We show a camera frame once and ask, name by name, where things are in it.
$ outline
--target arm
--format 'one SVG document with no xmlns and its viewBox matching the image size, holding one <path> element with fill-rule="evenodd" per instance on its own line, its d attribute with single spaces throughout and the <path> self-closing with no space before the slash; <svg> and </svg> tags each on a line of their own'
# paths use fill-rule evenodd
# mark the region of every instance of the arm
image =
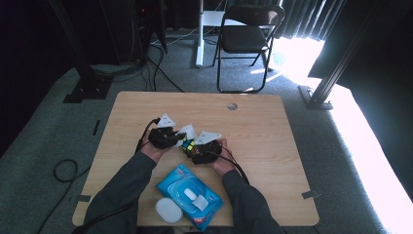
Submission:
<svg viewBox="0 0 413 234">
<path fill-rule="evenodd" d="M 147 136 L 142 148 L 117 172 L 100 190 L 90 203 L 85 222 L 112 212 L 135 201 L 149 183 L 152 170 L 168 149 L 159 150 L 148 143 Z M 137 201 L 131 208 L 110 216 L 95 225 L 87 232 L 92 233 L 136 233 Z"/>
<path fill-rule="evenodd" d="M 227 140 L 219 143 L 227 148 Z M 223 150 L 221 156 L 231 159 L 230 150 Z M 264 196 L 254 187 L 248 185 L 235 166 L 224 159 L 218 158 L 210 164 L 222 175 L 222 183 L 233 208 L 233 221 L 236 233 L 245 234 L 282 234 L 279 224 L 271 216 Z"/>
</svg>

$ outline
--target black pole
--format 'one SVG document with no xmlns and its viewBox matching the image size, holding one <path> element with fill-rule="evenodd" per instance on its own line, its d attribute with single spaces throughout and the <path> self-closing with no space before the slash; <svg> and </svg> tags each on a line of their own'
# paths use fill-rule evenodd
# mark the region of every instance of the black pole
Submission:
<svg viewBox="0 0 413 234">
<path fill-rule="evenodd" d="M 363 42 L 371 23 L 374 21 L 374 13 L 378 10 L 379 3 L 376 2 L 371 8 L 371 11 L 364 19 L 361 27 L 358 29 L 356 36 L 353 38 L 350 46 L 347 48 L 346 52 L 340 59 L 339 63 L 335 67 L 331 76 L 322 79 L 317 88 L 313 91 L 307 86 L 299 86 L 301 95 L 307 104 L 309 109 L 332 109 L 332 104 L 328 101 L 325 102 L 331 93 L 332 88 L 340 79 L 341 75 L 345 71 L 347 65 L 352 60 L 354 54 L 356 53 L 359 45 Z"/>
<path fill-rule="evenodd" d="M 84 98 L 105 99 L 113 77 L 99 77 L 94 73 L 61 0 L 41 0 L 41 4 L 81 77 L 72 95 L 66 96 L 63 102 L 80 103 Z"/>
</svg>

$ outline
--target table hole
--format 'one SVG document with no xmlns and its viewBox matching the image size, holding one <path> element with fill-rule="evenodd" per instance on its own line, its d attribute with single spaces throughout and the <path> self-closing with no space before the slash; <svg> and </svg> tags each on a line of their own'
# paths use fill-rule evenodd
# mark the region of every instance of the table hole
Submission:
<svg viewBox="0 0 413 234">
<path fill-rule="evenodd" d="M 227 108 L 229 110 L 236 110 L 238 108 L 238 106 L 237 106 L 236 103 L 230 102 L 230 103 L 228 103 Z"/>
</svg>

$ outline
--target hand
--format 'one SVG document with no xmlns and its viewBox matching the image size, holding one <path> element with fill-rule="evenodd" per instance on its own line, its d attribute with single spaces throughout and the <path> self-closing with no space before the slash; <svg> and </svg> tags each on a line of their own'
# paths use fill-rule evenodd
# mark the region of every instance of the hand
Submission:
<svg viewBox="0 0 413 234">
<path fill-rule="evenodd" d="M 168 152 L 171 147 L 166 148 L 166 149 L 159 149 L 155 147 L 150 141 L 149 141 L 149 134 L 151 132 L 147 131 L 145 137 L 143 138 L 142 146 L 140 148 L 140 152 L 146 154 L 149 158 L 151 158 L 155 163 L 158 163 L 159 160 L 162 158 L 162 156 Z"/>
<path fill-rule="evenodd" d="M 230 156 L 231 150 L 229 150 L 227 147 L 227 139 L 222 138 L 222 139 L 218 139 L 217 141 L 223 147 L 221 156 L 232 161 L 232 157 Z M 235 169 L 234 164 L 222 158 L 218 158 L 217 160 L 215 160 L 213 163 L 210 163 L 209 165 L 221 176 L 224 176 L 229 171 L 232 171 Z"/>
</svg>

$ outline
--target person's left hand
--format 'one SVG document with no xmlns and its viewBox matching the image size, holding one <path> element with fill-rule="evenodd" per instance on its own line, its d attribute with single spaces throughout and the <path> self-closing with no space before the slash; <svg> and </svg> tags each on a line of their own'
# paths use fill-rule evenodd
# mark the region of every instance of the person's left hand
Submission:
<svg viewBox="0 0 413 234">
<path fill-rule="evenodd" d="M 151 131 L 147 131 L 146 135 L 142 142 L 142 147 L 140 148 L 140 152 L 146 154 L 149 158 L 151 158 L 155 163 L 158 163 L 161 157 L 168 152 L 171 147 L 166 149 L 159 149 L 155 147 L 151 142 L 149 142 L 149 134 Z"/>
</svg>

